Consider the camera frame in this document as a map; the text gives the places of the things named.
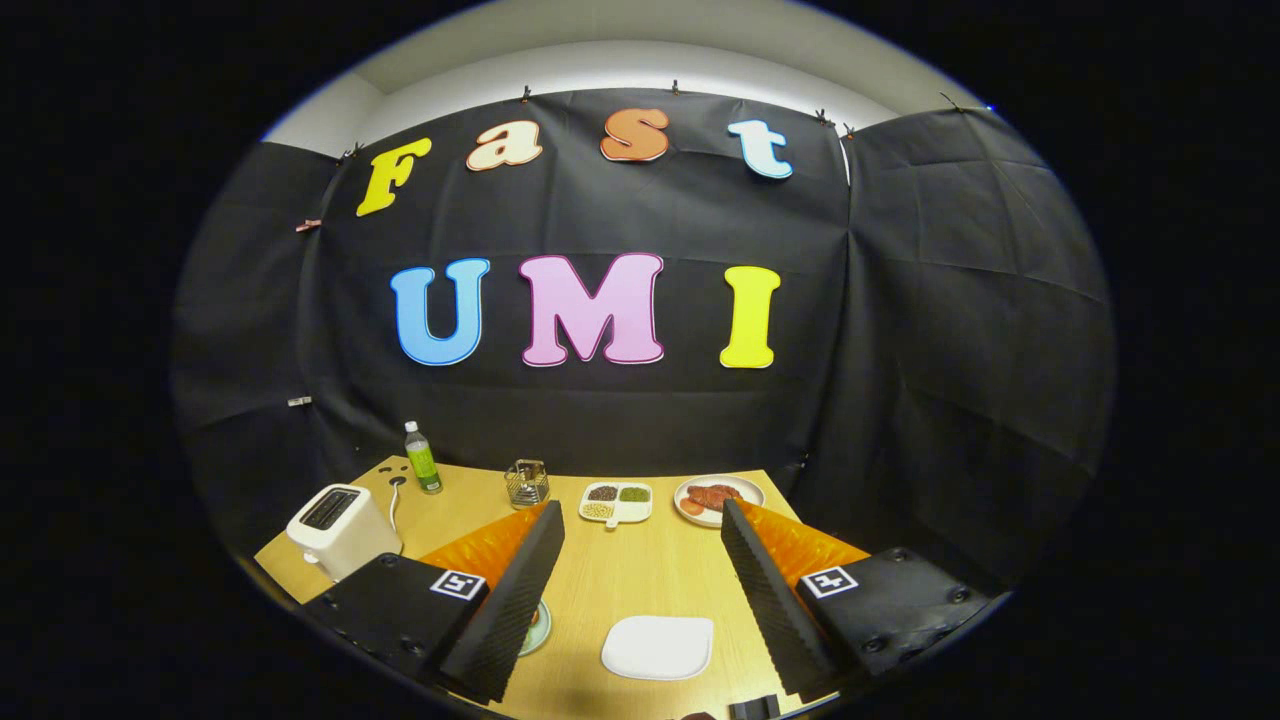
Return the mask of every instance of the green tea bottle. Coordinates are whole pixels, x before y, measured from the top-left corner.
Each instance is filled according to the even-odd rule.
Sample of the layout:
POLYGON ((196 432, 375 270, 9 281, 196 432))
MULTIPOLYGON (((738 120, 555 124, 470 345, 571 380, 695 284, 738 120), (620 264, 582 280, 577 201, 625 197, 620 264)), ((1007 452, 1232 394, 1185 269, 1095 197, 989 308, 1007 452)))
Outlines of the green tea bottle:
POLYGON ((440 473, 435 470, 435 459, 431 457, 431 446, 426 445, 426 438, 417 432, 417 423, 410 420, 404 423, 408 437, 404 438, 404 450, 408 451, 408 460, 413 464, 413 474, 417 475, 417 484, 422 492, 435 495, 444 489, 440 484, 440 473))

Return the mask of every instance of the pink letter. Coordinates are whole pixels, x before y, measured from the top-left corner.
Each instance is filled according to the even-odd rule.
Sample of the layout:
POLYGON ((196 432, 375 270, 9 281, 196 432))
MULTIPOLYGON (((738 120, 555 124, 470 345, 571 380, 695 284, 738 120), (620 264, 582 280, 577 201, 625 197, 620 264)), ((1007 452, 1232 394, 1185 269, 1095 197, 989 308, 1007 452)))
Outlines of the pink letter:
POLYGON ((605 359, 623 365, 662 360, 653 332, 653 283, 660 272, 662 258, 657 255, 618 255, 591 297, 567 258, 543 255, 521 263, 520 274, 529 278, 534 302, 532 341, 524 352, 525 363, 547 368, 568 357, 556 338, 557 320, 584 363, 595 355, 611 320, 613 340, 604 348, 605 359))

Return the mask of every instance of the toaster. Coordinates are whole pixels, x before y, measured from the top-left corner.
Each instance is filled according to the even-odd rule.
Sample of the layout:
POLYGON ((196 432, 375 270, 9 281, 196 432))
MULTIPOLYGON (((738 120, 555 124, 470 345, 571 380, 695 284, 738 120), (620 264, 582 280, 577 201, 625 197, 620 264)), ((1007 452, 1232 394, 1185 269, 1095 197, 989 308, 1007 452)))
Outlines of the toaster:
POLYGON ((302 559, 333 582, 384 552, 399 553, 403 543, 374 502, 369 488, 332 484, 289 520, 285 534, 302 550, 302 559))

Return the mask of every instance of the toaster slot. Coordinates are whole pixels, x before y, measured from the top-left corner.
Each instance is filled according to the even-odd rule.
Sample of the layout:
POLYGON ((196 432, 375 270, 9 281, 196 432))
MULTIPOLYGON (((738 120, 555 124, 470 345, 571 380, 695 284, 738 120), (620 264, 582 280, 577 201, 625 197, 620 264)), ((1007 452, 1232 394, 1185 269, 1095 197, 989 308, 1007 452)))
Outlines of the toaster slot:
POLYGON ((358 492, 334 488, 311 506, 311 510, 303 515, 302 524, 317 530, 328 530, 357 497, 360 497, 358 492))

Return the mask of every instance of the white divided plate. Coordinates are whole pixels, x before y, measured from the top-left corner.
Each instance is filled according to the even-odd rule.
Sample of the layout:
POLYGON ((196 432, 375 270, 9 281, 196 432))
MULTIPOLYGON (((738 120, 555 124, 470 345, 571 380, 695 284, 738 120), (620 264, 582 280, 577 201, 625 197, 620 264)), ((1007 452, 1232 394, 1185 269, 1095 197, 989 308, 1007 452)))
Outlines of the white divided plate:
POLYGON ((600 661, 623 678, 687 680, 710 664, 714 632, 707 618, 623 618, 609 628, 600 661))
POLYGON ((698 525, 718 528, 724 521, 724 514, 712 510, 710 507, 703 507, 703 511, 699 515, 690 515, 689 512, 685 512, 685 509, 680 506, 680 501, 689 497, 690 486, 728 486, 742 493, 742 500, 764 507, 764 491, 751 480, 739 478, 737 475, 701 475, 691 478, 680 483, 680 487, 676 488, 676 512, 680 512, 686 520, 698 525))
POLYGON ((649 515, 653 515, 653 488, 644 483, 591 483, 586 486, 582 491, 582 500, 577 503, 577 514, 588 520, 595 520, 596 523, 604 523, 607 528, 617 528, 618 523, 640 523, 646 520, 649 515), (591 491, 611 486, 618 488, 618 495, 613 500, 588 500, 586 497, 591 495, 591 491), (622 491, 626 488, 644 488, 649 493, 649 502, 635 502, 635 501, 622 501, 622 491), (608 518, 591 518, 586 514, 585 509, 588 505, 604 505, 608 506, 613 514, 608 518))

